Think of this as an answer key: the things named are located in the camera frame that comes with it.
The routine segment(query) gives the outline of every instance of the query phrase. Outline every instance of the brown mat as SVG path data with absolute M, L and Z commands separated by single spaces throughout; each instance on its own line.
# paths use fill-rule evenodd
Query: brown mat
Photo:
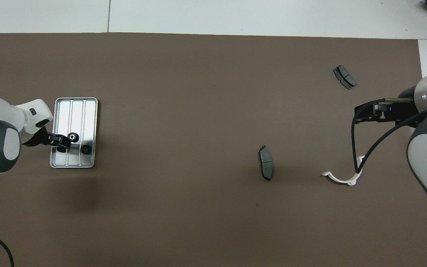
M 339 64 L 358 86 L 337 81 Z M 23 147 L 0 175 L 0 238 L 30 267 L 427 266 L 410 129 L 356 186 L 320 176 L 354 172 L 354 106 L 420 73 L 416 40 L 0 34 L 1 98 L 100 101 L 93 169 L 52 169 L 48 147 Z M 358 125 L 358 153 L 392 126 Z

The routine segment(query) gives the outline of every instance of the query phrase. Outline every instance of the white bracket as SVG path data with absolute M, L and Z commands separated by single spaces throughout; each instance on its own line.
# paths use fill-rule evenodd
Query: white bracket
M 362 161 L 362 159 L 364 158 L 365 156 L 358 156 L 357 157 L 357 164 L 358 165 L 360 165 L 361 164 L 361 161 Z M 346 180 L 346 181 L 343 181 L 343 180 L 340 180 L 340 179 L 337 179 L 330 171 L 326 171 L 326 172 L 324 172 L 323 174 L 322 174 L 322 176 L 329 176 L 329 178 L 330 179 L 332 179 L 333 181 L 336 181 L 336 182 L 339 182 L 339 183 L 341 183 L 341 184 L 348 184 L 348 185 L 355 185 L 355 184 L 357 184 L 357 179 L 359 179 L 359 177 L 360 177 L 360 175 L 361 175 L 361 172 L 363 171 L 363 168 L 360 170 L 360 172 L 358 173 L 358 174 L 354 174 L 353 176 L 352 176 L 352 178 L 350 178 L 350 179 L 348 179 L 348 180 Z

